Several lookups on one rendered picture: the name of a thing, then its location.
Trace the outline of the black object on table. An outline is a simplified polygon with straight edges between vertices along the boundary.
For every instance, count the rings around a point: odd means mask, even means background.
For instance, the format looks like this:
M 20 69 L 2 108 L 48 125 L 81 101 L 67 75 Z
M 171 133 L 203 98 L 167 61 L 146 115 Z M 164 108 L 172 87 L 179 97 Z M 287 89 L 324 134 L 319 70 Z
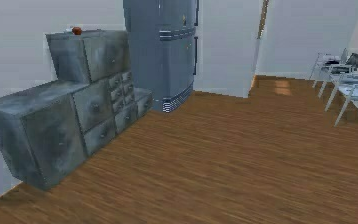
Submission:
M 351 65 L 352 67 L 358 66 L 358 54 L 352 53 L 348 60 L 346 61 L 346 65 Z

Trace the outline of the grey steel fridge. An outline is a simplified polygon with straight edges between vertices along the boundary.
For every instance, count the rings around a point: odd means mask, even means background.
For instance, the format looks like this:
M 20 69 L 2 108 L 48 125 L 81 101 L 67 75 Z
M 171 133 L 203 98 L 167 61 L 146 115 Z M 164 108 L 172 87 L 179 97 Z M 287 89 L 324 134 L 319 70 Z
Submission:
M 123 0 L 134 85 L 170 113 L 194 84 L 195 0 Z

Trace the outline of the tall grey metal cupboard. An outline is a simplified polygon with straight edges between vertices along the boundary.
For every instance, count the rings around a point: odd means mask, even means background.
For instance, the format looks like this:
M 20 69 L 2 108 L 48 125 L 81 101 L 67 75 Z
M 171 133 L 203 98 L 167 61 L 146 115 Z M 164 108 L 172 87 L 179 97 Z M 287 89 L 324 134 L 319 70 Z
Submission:
M 88 30 L 46 36 L 57 78 L 83 83 L 73 94 L 89 155 L 137 120 L 128 36 L 122 30 Z

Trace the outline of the small low grey cupboard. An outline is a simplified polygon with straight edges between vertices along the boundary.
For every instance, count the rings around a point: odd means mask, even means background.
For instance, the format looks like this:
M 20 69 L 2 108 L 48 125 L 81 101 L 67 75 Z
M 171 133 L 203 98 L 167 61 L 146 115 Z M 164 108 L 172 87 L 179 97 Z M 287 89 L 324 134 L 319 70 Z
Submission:
M 143 117 L 152 107 L 152 92 L 148 89 L 135 88 L 134 94 L 138 108 L 138 117 Z

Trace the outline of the low grey metal cupboard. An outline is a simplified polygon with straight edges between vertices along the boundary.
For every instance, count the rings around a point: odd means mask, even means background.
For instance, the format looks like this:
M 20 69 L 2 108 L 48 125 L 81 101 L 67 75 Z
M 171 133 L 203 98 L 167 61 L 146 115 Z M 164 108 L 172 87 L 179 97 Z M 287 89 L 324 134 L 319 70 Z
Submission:
M 86 160 L 73 101 L 84 88 L 52 81 L 0 98 L 0 151 L 15 178 L 48 190 Z

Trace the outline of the white chair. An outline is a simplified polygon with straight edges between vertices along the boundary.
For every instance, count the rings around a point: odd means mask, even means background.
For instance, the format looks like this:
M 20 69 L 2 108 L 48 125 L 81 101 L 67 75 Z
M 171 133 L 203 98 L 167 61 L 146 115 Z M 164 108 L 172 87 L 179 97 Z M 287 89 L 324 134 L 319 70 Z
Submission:
M 324 66 L 322 71 L 326 73 L 318 97 L 321 98 L 328 82 L 339 84 L 358 84 L 358 72 L 350 65 L 332 64 Z
M 347 49 L 343 50 L 341 56 L 330 53 L 319 53 L 310 73 L 310 80 L 314 80 L 312 87 L 318 82 L 327 81 L 331 74 L 349 72 L 350 68 L 344 64 L 347 59 Z

